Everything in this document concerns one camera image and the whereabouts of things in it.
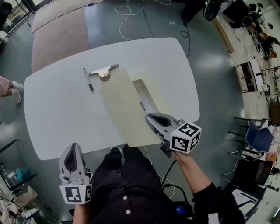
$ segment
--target white cube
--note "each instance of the white cube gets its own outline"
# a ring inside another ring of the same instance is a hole
[[[200,127],[186,122],[170,134],[170,149],[189,154],[199,143],[200,134]]]

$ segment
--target pink clothing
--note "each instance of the pink clothing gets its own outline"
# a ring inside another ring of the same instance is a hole
[[[1,95],[7,94],[9,90],[9,83],[10,81],[8,79],[5,79],[4,77],[0,76],[0,98]]]

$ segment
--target black pants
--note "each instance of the black pants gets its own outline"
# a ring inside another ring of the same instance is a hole
[[[146,157],[144,157],[144,155],[138,149],[138,147],[130,147],[127,144],[125,144],[122,151],[124,154],[125,163],[135,159],[138,161],[137,165],[139,165],[139,161],[140,161],[141,166],[145,166],[146,170],[149,173],[157,175],[151,162]],[[118,170],[119,168],[121,168],[122,166],[121,157],[122,155],[118,149],[112,149],[111,152],[104,157],[103,162],[96,169],[93,175],[93,184],[94,185],[98,184],[111,171]]]

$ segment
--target forearm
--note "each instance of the forearm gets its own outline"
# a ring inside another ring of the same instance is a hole
[[[73,224],[89,224],[90,222],[90,212],[89,212],[90,203],[85,205],[76,205]]]
[[[178,152],[176,154],[175,158],[193,193],[197,193],[211,184],[209,178],[190,155],[181,155]]]

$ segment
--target foot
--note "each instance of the foot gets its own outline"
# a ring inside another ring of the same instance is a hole
[[[12,83],[14,84],[13,89],[17,89],[19,91],[23,91],[23,89],[24,89],[23,84],[17,83],[16,81],[12,81]]]
[[[13,92],[12,98],[14,98],[16,103],[19,104],[21,102],[21,96],[19,95],[19,90],[13,89],[12,92]]]
[[[121,149],[120,147],[118,147],[118,146],[113,146],[113,147],[111,148],[111,152],[114,152],[114,151],[117,151],[117,150],[119,150],[120,153],[123,154],[123,151],[122,151],[122,149]]]

